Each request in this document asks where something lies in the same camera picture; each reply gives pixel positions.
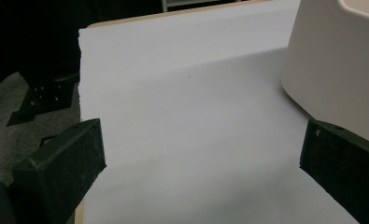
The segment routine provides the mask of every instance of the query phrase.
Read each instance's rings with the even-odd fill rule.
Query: white surface
[[[315,119],[369,140],[369,0],[304,0],[298,15],[285,90]]]
[[[280,72],[298,1],[80,31],[82,119],[107,168],[85,224],[356,223],[299,158]]]

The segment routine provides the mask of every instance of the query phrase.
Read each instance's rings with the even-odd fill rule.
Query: white table
[[[308,116],[279,79],[298,4],[80,31],[107,163],[84,223],[357,223],[299,168]]]

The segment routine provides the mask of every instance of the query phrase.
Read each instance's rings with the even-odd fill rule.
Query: beige plastic container
[[[303,0],[281,80],[312,117],[369,140],[369,0]]]

